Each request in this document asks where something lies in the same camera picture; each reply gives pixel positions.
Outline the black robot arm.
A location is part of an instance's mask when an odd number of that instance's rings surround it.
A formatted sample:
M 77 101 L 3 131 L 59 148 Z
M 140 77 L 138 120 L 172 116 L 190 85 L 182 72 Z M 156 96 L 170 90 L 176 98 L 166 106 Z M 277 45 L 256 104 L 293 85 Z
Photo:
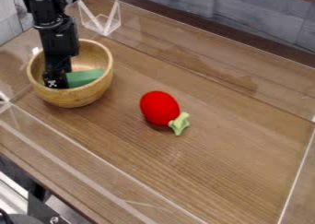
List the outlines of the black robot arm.
M 78 35 L 74 18 L 65 14 L 66 0 L 23 0 L 23 5 L 39 36 L 43 86 L 67 88 L 66 74 L 70 72 L 70 59 L 78 54 Z

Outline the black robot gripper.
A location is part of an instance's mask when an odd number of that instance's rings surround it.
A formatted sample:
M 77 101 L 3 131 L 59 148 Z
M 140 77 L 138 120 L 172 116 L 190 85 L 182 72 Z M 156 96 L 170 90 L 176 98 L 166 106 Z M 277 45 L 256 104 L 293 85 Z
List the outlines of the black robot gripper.
M 43 58 L 49 63 L 42 71 L 42 84 L 47 88 L 67 88 L 66 74 L 70 72 L 70 57 L 78 54 L 78 35 L 74 18 L 57 17 L 35 21 Z

